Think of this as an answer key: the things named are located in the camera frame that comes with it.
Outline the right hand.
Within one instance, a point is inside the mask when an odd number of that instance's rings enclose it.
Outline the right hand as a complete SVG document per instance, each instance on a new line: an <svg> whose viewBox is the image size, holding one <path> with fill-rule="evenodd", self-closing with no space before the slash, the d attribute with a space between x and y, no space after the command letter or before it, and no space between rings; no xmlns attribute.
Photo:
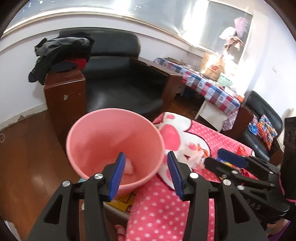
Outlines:
<svg viewBox="0 0 296 241"><path fill-rule="evenodd" d="M267 235L276 235L279 233L287 224L289 223L288 220L282 218L278 222L266 225L267 227Z"/></svg>

